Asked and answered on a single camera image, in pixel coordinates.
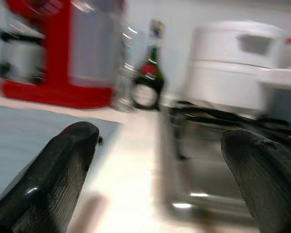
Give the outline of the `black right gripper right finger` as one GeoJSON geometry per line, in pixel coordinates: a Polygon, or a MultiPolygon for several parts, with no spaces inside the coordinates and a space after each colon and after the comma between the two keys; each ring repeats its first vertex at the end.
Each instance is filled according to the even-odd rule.
{"type": "Polygon", "coordinates": [[[223,157],[262,233],[291,233],[291,152],[247,130],[230,130],[223,157]]]}

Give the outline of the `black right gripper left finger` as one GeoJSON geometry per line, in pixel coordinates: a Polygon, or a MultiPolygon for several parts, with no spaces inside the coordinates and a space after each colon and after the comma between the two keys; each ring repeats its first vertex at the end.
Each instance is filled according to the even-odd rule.
{"type": "Polygon", "coordinates": [[[1,193],[0,233],[65,233],[99,143],[86,121],[53,137],[1,193]]]}

